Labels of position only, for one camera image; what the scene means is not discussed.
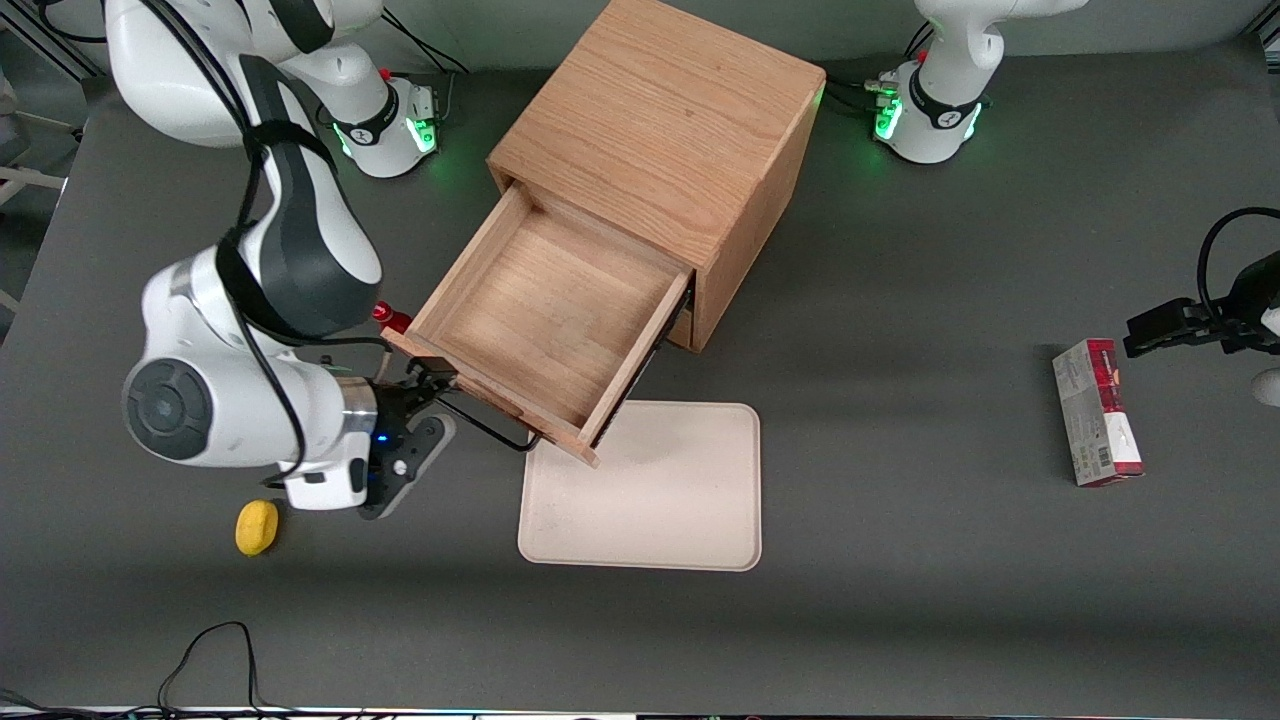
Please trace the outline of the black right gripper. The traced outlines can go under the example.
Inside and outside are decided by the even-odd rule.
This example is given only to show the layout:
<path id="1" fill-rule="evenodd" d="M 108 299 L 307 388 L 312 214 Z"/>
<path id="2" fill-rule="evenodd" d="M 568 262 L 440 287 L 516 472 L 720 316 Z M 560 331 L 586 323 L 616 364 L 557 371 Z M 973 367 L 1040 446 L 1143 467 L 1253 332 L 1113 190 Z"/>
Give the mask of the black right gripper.
<path id="1" fill-rule="evenodd" d="M 376 382 L 375 455 L 407 452 L 426 456 L 445 447 L 445 416 L 431 405 L 454 409 L 452 389 L 458 375 L 451 363 L 407 363 L 402 382 Z"/>

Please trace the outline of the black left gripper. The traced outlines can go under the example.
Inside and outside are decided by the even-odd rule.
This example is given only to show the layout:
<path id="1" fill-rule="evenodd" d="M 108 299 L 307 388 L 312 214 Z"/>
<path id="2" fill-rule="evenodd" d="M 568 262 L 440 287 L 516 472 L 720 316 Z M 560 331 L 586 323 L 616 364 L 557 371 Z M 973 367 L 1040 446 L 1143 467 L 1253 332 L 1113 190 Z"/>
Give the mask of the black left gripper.
<path id="1" fill-rule="evenodd" d="M 1220 343 L 1222 351 L 1279 351 L 1277 324 L 1279 252 L 1245 266 L 1230 291 L 1215 301 L 1222 334 L 1213 329 L 1202 302 L 1172 299 L 1126 322 L 1125 354 L 1140 357 L 1161 348 Z"/>

